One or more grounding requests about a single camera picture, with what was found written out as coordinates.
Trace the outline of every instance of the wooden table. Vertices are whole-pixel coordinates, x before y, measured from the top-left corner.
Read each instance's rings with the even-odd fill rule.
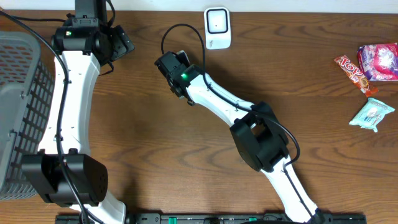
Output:
[[[63,18],[63,11],[9,11]],[[91,155],[108,168],[109,189],[132,211],[263,213],[283,210],[269,181],[237,153],[227,125],[200,105],[170,92],[154,66],[164,32],[189,23],[204,36],[202,12],[117,12],[136,45],[96,82],[90,120]],[[26,22],[50,40],[55,22]],[[231,13],[232,45],[207,50],[207,70],[231,93],[268,102],[297,137],[294,165],[310,198],[331,212],[364,213],[368,223],[398,222],[398,113],[378,133],[348,125],[366,97],[333,61],[356,62],[359,46],[398,40],[394,15]],[[22,30],[0,19],[1,30]],[[167,50],[184,49],[201,65],[195,33],[173,30]],[[42,47],[48,68],[53,56]],[[398,83],[376,83],[375,97],[398,108]],[[289,145],[291,155],[294,147]],[[0,203],[1,223],[53,223],[73,213],[40,197]]]

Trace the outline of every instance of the white backdrop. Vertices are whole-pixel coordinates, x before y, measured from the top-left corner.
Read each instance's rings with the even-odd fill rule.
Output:
[[[204,11],[225,6],[233,12],[398,13],[398,0],[112,0],[116,10]],[[0,0],[4,9],[73,10],[75,0]]]

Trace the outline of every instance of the snack package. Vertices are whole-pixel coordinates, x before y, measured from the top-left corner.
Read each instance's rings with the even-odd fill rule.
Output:
[[[395,111],[395,109],[387,104],[374,98],[368,98],[368,102],[354,117],[354,119],[349,122],[349,124],[359,125],[361,128],[372,129],[376,133],[376,125],[383,120],[386,114],[393,111]]]
[[[367,97],[379,91],[372,83],[369,83],[361,70],[351,63],[347,56],[343,55],[337,57],[335,58],[335,62],[340,65],[348,78],[351,79],[354,85],[356,85]]]
[[[369,80],[398,80],[398,45],[364,45],[358,50],[359,68]]]

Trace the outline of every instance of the plastic crate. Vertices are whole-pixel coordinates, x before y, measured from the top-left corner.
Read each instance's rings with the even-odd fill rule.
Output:
[[[36,194],[21,169],[35,154],[49,118],[54,79],[31,35],[0,32],[0,200]]]

